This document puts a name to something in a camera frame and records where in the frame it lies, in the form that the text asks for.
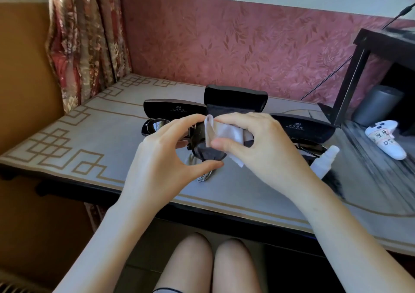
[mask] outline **floral curtain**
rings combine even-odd
[[[66,113],[131,72],[120,0],[49,0],[46,50]]]

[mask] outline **spray bottle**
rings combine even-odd
[[[335,160],[337,153],[340,149],[332,145],[324,152],[319,158],[316,158],[310,165],[311,170],[317,175],[319,179],[322,179],[332,168],[332,163]]]

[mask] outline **left hand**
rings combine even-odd
[[[223,166],[214,160],[185,165],[176,154],[176,147],[187,144],[181,140],[188,129],[204,120],[200,114],[173,120],[140,143],[116,203],[122,211],[154,216],[192,180]]]

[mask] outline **knee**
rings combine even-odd
[[[245,244],[236,238],[231,238],[221,243],[216,250],[216,259],[237,258],[240,256],[250,255]]]
[[[200,233],[187,236],[178,245],[182,250],[189,251],[192,255],[201,255],[205,259],[213,259],[212,246],[210,242]]]

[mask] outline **pink wallpaper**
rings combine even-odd
[[[134,73],[291,99],[299,99],[353,53],[361,27],[380,28],[389,20],[230,0],[122,0],[122,5]],[[370,58],[351,106],[389,65]],[[345,70],[305,100],[333,103]]]

